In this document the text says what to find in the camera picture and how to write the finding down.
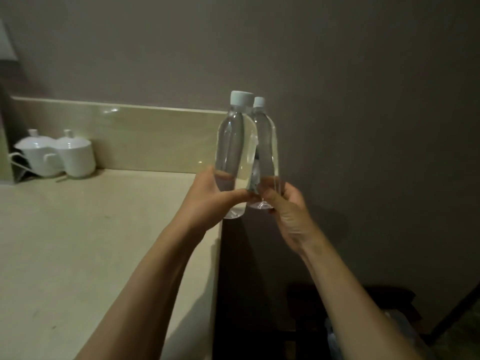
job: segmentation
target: clear plastic bottle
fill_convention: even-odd
[[[258,193],[257,184],[262,183],[281,193],[277,132],[275,124],[265,111],[265,98],[255,97],[251,117],[257,127],[258,145],[255,151],[249,189]],[[257,209],[272,208],[265,201],[250,203],[249,206]]]
[[[231,191],[248,188],[252,176],[255,148],[258,143],[257,127],[249,117],[254,94],[233,90],[230,109],[218,128],[215,179],[219,190]],[[234,206],[225,218],[239,218],[246,203]]]

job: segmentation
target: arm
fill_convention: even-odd
[[[172,222],[75,359],[158,359],[190,255],[232,206],[251,197],[245,189],[220,192],[212,167],[197,174]]]
[[[270,188],[259,190],[274,207],[283,238],[308,267],[345,358],[420,360],[310,218],[300,191],[286,183],[284,199]]]

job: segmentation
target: wall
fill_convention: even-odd
[[[429,329],[480,273],[476,3],[0,0],[0,16],[28,82],[16,94],[219,109],[232,89],[265,96],[283,178],[363,283],[417,293]],[[289,329],[286,284],[308,274],[266,220],[249,212],[224,238],[248,255],[222,257],[225,311]],[[264,322],[243,315],[261,299]]]

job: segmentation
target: beige countertop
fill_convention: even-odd
[[[72,359],[193,182],[104,170],[0,186],[0,359]],[[219,226],[195,249],[162,359],[209,359]]]

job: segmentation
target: white mug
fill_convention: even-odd
[[[60,175],[63,169],[59,159],[51,158],[47,162],[47,157],[56,155],[55,149],[51,146],[55,140],[47,136],[39,136],[39,132],[35,129],[30,129],[28,132],[29,137],[15,144],[15,148],[21,150],[23,154],[19,152],[8,154],[10,163],[45,178]],[[15,162],[14,157],[26,159],[30,167]]]
[[[71,130],[64,130],[65,136],[55,141],[55,151],[60,156],[67,175],[73,178],[86,178],[95,171],[95,157],[92,142],[84,138],[75,138]],[[57,154],[45,156],[47,163],[52,162]]]

